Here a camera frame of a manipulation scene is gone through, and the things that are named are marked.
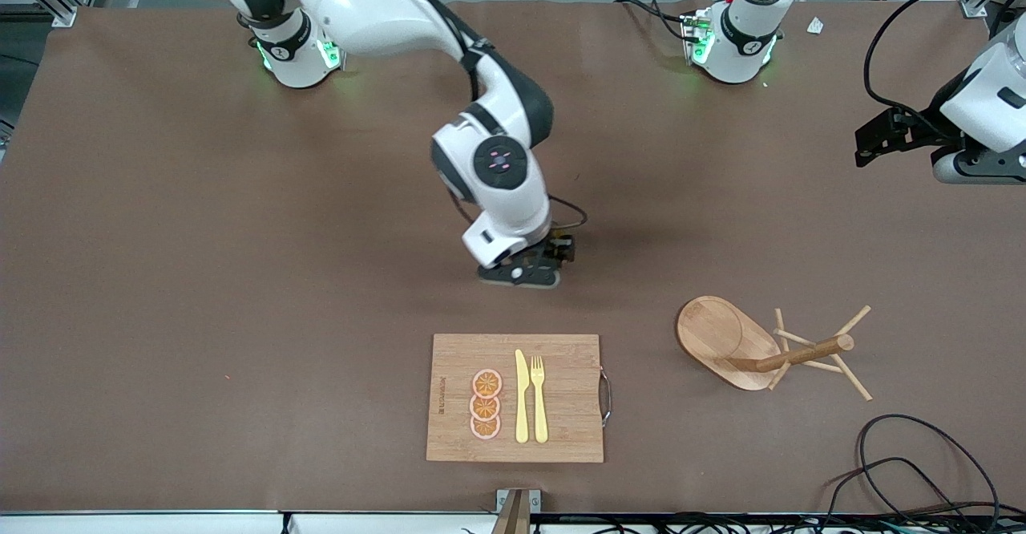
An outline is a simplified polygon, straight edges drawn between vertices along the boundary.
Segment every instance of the knife blade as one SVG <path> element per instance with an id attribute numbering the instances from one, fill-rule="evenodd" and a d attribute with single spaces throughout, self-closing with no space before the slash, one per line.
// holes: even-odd
<path id="1" fill-rule="evenodd" d="M 516 441 L 520 444 L 527 442 L 527 407 L 524 405 L 524 396 L 527 394 L 527 387 L 530 386 L 530 373 L 527 371 L 527 360 L 523 358 L 523 351 L 516 350 Z"/>

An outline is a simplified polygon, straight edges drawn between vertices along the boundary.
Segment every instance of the brown table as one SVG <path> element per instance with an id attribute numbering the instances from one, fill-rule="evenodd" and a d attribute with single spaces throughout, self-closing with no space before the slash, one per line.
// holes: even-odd
<path id="1" fill-rule="evenodd" d="M 855 167 L 881 109 L 863 53 L 894 7 L 797 4 L 773 64 L 725 86 L 622 5 L 460 5 L 551 93 L 538 155 L 592 217 L 549 292 L 474 277 L 428 158 L 468 94 L 440 53 L 295 91 L 227 11 L 81 11 L 0 169 L 0 507 L 475 509 L 529 486 L 559 511 L 814 510 L 892 411 L 952 432 L 1022 503 L 1026 193 L 939 184 L 926 150 Z M 983 40 L 955 4 L 916 5 L 876 83 L 924 104 Z M 727 386 L 675 340 L 700 295 L 765 327 L 784 308 L 811 338 L 872 305 L 847 361 L 876 399 L 805 368 Z M 437 332 L 600 334 L 605 463 L 425 461 Z M 938 438 L 880 430 L 870 456 L 985 497 Z M 841 507 L 882 509 L 858 487 Z"/>

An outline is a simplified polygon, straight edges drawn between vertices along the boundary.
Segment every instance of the cutting board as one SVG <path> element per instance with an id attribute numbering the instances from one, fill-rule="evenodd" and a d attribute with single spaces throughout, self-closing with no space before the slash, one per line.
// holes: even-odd
<path id="1" fill-rule="evenodd" d="M 516 358 L 523 351 L 545 361 L 549 441 L 535 441 L 535 388 L 527 388 L 526 444 L 516 441 Z M 480 370 L 502 376 L 499 418 L 491 440 L 470 431 L 471 380 Z M 428 460 L 449 462 L 602 462 L 598 336 L 436 334 L 431 361 Z"/>

